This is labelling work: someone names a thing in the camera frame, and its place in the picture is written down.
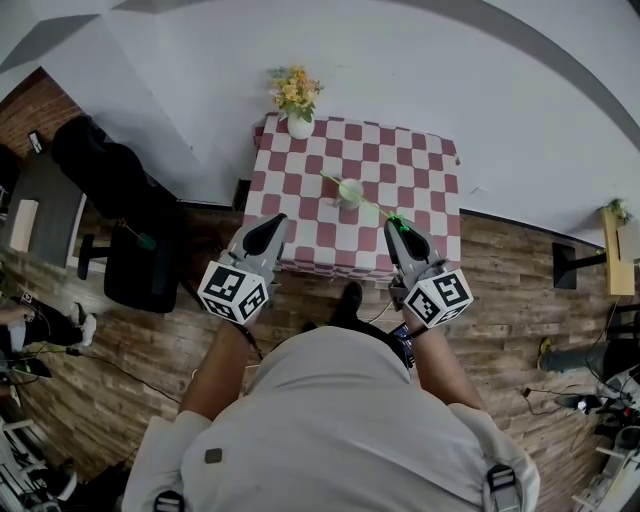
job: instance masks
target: yellow flower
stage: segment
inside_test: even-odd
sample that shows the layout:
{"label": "yellow flower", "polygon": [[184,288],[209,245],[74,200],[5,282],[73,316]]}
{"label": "yellow flower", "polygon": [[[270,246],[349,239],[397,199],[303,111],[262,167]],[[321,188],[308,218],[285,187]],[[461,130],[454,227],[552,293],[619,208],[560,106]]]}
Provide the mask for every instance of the yellow flower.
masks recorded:
{"label": "yellow flower", "polygon": [[298,88],[295,85],[285,85],[282,88],[282,92],[289,101],[298,101]]}

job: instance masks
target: red and white checkered tablecloth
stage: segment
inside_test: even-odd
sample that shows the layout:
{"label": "red and white checkered tablecloth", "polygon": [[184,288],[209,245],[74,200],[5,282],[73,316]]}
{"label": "red and white checkered tablecloth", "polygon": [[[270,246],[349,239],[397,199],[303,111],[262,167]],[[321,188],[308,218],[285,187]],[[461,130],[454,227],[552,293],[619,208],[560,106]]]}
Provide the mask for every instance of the red and white checkered tablecloth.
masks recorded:
{"label": "red and white checkered tablecloth", "polygon": [[395,274],[386,217],[367,204],[353,211],[333,206],[338,186],[321,170],[360,180],[365,199],[430,232],[458,266],[460,162],[451,140],[337,117],[317,118],[313,135],[296,140],[277,114],[254,127],[254,140],[258,156],[244,223],[280,212],[289,217],[281,268],[375,281]]}

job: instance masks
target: black stand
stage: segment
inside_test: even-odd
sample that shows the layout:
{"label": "black stand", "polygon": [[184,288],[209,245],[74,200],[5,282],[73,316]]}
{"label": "black stand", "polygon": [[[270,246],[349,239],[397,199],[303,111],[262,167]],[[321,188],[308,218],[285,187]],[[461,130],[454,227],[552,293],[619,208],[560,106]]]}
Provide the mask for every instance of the black stand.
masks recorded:
{"label": "black stand", "polygon": [[606,253],[577,260],[576,250],[573,247],[553,244],[553,287],[575,290],[577,287],[576,269],[606,262]]}

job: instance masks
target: green object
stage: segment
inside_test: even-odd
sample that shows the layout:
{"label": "green object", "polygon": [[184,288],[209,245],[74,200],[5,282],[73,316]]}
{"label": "green object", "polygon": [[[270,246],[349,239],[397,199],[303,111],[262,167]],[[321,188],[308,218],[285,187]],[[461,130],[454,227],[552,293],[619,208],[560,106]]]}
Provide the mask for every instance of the green object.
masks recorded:
{"label": "green object", "polygon": [[614,199],[609,203],[609,208],[613,214],[620,220],[627,221],[629,219],[629,212],[627,210],[627,201],[624,199]]}
{"label": "green object", "polygon": [[138,235],[138,247],[147,251],[153,251],[156,248],[156,241],[146,233],[140,233]]}
{"label": "green object", "polygon": [[326,172],[324,171],[320,171],[320,174],[322,174],[322,176],[324,176],[325,178],[329,178],[331,181],[333,181],[334,183],[336,183],[339,187],[343,187],[345,190],[347,190],[349,192],[349,194],[351,194],[352,196],[354,196],[356,199],[359,199],[360,201],[362,201],[363,203],[368,204],[369,206],[371,206],[372,208],[375,208],[376,210],[378,210],[382,215],[384,215],[387,219],[391,220],[396,226],[398,226],[398,228],[400,229],[400,231],[409,231],[409,226],[407,226],[404,222],[404,217],[402,215],[396,215],[393,212],[385,212],[384,210],[382,210],[377,204],[372,203],[371,201],[367,201],[364,197],[362,197],[361,195],[356,194],[353,190],[351,190],[349,187],[346,187],[345,185],[343,185],[340,180],[335,179],[333,176],[329,176]]}

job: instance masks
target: potted plant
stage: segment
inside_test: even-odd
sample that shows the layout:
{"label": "potted plant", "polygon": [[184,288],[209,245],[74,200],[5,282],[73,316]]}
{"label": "potted plant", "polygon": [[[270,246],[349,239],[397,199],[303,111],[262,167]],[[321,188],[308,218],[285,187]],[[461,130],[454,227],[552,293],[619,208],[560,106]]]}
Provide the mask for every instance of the potted plant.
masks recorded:
{"label": "potted plant", "polygon": [[324,89],[317,80],[310,80],[303,66],[272,69],[273,102],[288,118],[287,129],[294,139],[308,139],[313,133],[315,121],[314,100]]}

